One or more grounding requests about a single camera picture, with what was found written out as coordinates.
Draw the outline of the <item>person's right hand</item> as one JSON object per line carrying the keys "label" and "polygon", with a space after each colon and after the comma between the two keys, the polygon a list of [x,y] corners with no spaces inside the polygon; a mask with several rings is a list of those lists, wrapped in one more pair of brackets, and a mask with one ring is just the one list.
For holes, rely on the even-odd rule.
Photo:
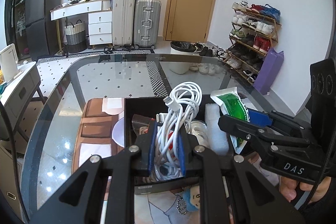
{"label": "person's right hand", "polygon": [[[317,189],[315,190],[313,197],[310,199],[310,203],[317,202],[322,199],[327,193],[329,186],[331,183],[331,177],[325,177],[322,182],[319,184]],[[292,201],[296,198],[297,192],[296,188],[299,186],[299,189],[305,192],[312,192],[313,186],[310,184],[306,184],[304,182],[297,182],[296,180],[292,180],[287,177],[280,177],[280,193],[288,200]]]}

